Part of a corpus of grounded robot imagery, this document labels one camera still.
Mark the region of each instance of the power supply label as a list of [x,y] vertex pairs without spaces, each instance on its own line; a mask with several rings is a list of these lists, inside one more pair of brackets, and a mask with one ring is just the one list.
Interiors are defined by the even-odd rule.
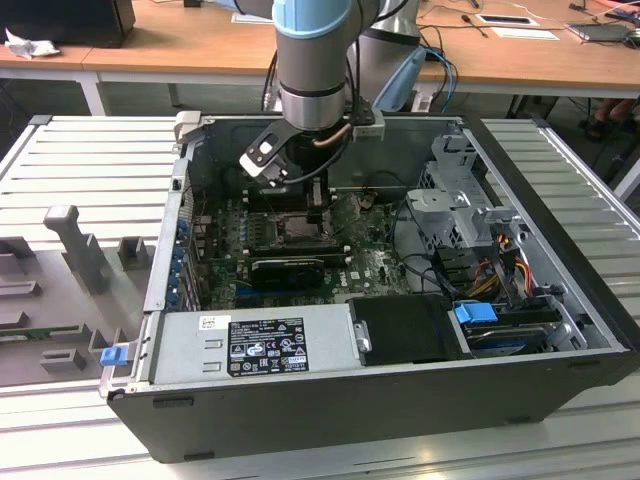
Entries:
[[230,322],[227,345],[232,377],[309,370],[302,318]]

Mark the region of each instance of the table leg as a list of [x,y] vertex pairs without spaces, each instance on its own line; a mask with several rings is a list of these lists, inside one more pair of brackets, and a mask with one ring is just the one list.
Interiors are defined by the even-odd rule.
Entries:
[[182,103],[180,103],[180,95],[178,95],[178,86],[175,83],[169,83],[167,86],[169,87],[169,98],[171,99],[171,106],[180,108],[182,106]]
[[505,118],[518,118],[518,114],[524,110],[528,100],[528,95],[514,95]]
[[83,72],[76,80],[82,87],[84,98],[93,116],[111,115],[104,85],[95,72]]
[[629,198],[629,195],[633,193],[638,185],[640,185],[640,159],[636,160],[636,163],[631,167],[629,173],[620,180],[620,183],[613,193],[615,193],[618,198],[624,202]]

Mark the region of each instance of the red wire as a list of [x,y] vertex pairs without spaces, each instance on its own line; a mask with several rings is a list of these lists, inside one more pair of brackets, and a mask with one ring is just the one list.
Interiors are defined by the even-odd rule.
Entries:
[[478,282],[480,281],[480,273],[482,273],[482,267],[486,267],[490,264],[491,262],[489,260],[485,260],[480,265],[478,265],[478,268],[476,268],[476,279],[473,282],[473,288],[476,288],[478,286]]

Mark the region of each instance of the barcode sticker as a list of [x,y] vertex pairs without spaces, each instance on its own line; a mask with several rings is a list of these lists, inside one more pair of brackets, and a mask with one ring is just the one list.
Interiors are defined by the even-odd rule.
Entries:
[[200,317],[200,330],[226,330],[231,315],[203,315]]

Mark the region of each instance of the desk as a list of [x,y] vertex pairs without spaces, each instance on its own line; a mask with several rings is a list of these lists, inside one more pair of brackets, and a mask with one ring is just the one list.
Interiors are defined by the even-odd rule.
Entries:
[[[567,8],[568,0],[520,0],[542,17],[542,27],[559,28],[565,20],[590,17]],[[467,2],[434,0],[472,12]],[[270,25],[231,23],[228,11],[203,5],[185,9],[182,2],[134,0],[136,27],[121,49],[63,47],[63,55],[31,62],[8,51],[0,55],[0,77],[74,80],[82,86],[90,111],[108,114],[102,82],[261,85],[275,49]],[[589,1],[593,12],[604,7]],[[528,15],[521,8],[485,0],[484,13]],[[464,26],[460,12],[442,8],[419,19],[421,24]],[[447,57],[458,67],[458,92],[635,98],[640,93],[640,53],[622,45],[581,45],[568,31],[554,32],[560,41],[499,39],[485,30],[442,29]],[[437,45],[432,29],[425,30]],[[420,90],[433,92],[443,78],[438,64],[425,65]]]
[[[590,16],[569,10],[566,0],[516,1],[531,12],[548,19],[534,18],[540,28],[562,28],[566,21],[590,23]],[[472,12],[468,2],[442,4]],[[592,12],[605,9],[589,1]],[[502,0],[485,0],[483,13],[531,17],[524,9],[507,5]],[[463,26],[461,13],[434,9],[422,25]],[[473,16],[476,25],[483,25]],[[559,41],[500,39],[490,29],[485,39],[475,29],[442,29],[447,58],[460,71],[460,92],[504,93],[519,95],[552,95],[578,97],[635,98],[640,93],[640,52],[624,45],[581,44],[568,30],[553,31]],[[433,29],[425,29],[428,41],[438,45]],[[439,65],[426,66],[420,79],[433,82],[442,73]]]

